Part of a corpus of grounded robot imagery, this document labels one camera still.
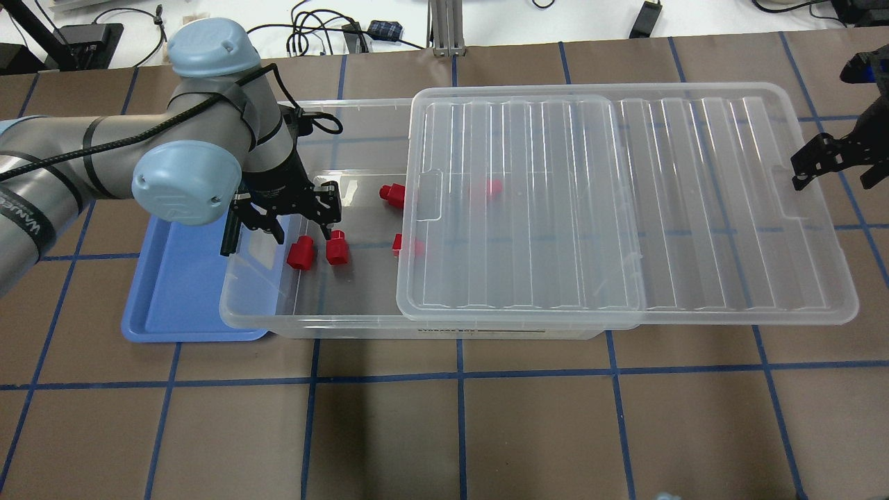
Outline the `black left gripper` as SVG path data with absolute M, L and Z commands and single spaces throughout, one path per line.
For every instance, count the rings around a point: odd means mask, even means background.
M 336 181 L 314 184 L 301 174 L 244 174 L 231 208 L 248 230 L 262 230 L 279 246 L 285 244 L 280 215 L 301 215 L 314 222 L 326 241 L 342 221 Z

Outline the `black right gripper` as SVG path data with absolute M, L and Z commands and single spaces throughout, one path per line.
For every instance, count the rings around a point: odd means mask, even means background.
M 883 111 L 861 115 L 853 130 L 842 138 L 816 134 L 791 156 L 794 189 L 801 191 L 814 178 L 861 165 L 870 167 L 860 176 L 861 186 L 873 189 L 889 177 L 887 136 L 887 113 Z

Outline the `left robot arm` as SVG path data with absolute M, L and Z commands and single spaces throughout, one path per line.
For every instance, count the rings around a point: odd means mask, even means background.
M 206 18 L 169 42 L 180 85 L 160 114 L 28 116 L 2 122 L 1 279 L 6 294 L 94 200 L 134 199 L 188 226 L 234 213 L 247 230 L 285 240 L 282 215 L 325 238 L 342 221 L 337 183 L 313 183 L 297 140 L 340 134 L 330 114 L 281 105 L 248 32 Z

